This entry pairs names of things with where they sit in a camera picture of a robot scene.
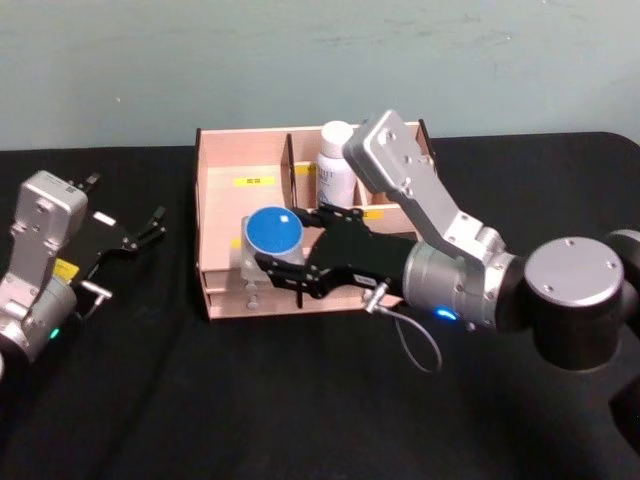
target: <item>white bottle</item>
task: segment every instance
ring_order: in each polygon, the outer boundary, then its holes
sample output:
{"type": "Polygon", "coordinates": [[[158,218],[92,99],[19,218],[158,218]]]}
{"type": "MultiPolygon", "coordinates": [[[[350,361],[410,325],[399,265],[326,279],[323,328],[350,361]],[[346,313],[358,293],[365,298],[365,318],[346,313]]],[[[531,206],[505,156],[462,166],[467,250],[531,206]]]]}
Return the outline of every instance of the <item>white bottle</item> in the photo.
{"type": "Polygon", "coordinates": [[[316,166],[317,202],[351,208],[356,175],[342,156],[342,147],[353,135],[353,127],[336,120],[325,123],[320,133],[322,146],[316,166]]]}

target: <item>blue led light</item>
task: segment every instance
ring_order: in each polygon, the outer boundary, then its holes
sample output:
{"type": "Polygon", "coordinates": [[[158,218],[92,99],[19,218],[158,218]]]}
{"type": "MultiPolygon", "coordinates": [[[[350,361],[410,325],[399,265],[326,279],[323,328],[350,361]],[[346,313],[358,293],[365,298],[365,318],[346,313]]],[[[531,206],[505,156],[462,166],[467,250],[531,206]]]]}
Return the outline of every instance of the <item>blue led light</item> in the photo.
{"type": "Polygon", "coordinates": [[[445,320],[457,320],[458,315],[453,310],[449,310],[448,308],[436,308],[435,312],[436,316],[440,318],[444,318],[445,320]]]}

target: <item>black tablecloth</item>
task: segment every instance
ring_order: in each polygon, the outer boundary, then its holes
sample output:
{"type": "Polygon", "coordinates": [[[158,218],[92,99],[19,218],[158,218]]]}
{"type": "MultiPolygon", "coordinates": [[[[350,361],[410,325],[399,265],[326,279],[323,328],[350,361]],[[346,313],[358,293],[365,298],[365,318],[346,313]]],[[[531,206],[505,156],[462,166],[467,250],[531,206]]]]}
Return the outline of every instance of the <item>black tablecloth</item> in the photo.
{"type": "MultiPolygon", "coordinates": [[[[608,134],[435,141],[460,206],[526,254],[560,235],[640,227],[640,149],[608,134]]],[[[209,324],[194,276],[194,151],[0,153],[0,231],[36,169],[103,181],[92,207],[135,228],[167,207],[165,241],[100,283],[116,292],[0,386],[2,479],[638,478],[607,402],[640,372],[565,373],[529,332],[466,333],[424,316],[445,366],[407,361],[360,313],[209,324]]],[[[0,237],[6,266],[8,233],[0,237]]]]}

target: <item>white sticker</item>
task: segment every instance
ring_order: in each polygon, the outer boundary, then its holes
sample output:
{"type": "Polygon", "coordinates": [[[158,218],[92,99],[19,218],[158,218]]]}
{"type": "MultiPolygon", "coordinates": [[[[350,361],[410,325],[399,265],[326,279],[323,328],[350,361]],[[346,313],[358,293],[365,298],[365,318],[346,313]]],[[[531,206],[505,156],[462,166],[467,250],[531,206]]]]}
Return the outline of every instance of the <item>white sticker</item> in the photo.
{"type": "Polygon", "coordinates": [[[109,217],[108,215],[105,215],[102,212],[94,213],[93,218],[95,218],[99,222],[109,225],[110,227],[113,227],[116,224],[116,221],[113,218],[109,217]]]}
{"type": "Polygon", "coordinates": [[[353,274],[353,279],[357,283],[360,283],[361,285],[367,285],[368,287],[375,287],[378,285],[378,283],[373,278],[363,277],[362,275],[356,275],[355,273],[353,274]]]}

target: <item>wooden box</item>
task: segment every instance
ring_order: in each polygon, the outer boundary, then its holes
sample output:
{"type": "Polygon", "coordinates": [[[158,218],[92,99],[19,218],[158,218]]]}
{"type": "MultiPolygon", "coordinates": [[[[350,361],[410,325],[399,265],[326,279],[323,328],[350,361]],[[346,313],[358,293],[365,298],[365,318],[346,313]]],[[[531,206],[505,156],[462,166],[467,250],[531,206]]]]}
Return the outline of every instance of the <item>wooden box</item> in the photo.
{"type": "MultiPolygon", "coordinates": [[[[422,121],[407,127],[423,154],[430,151],[422,121]]],[[[315,158],[321,127],[199,130],[196,142],[197,273],[210,319],[352,310],[362,306],[363,290],[346,286],[323,300],[261,283],[251,290],[240,275],[241,222],[265,206],[313,209],[315,158]]],[[[372,195],[359,181],[356,207],[374,231],[407,233],[415,229],[400,207],[384,194],[372,195]]],[[[321,230],[305,229],[303,251],[321,230]]]]}

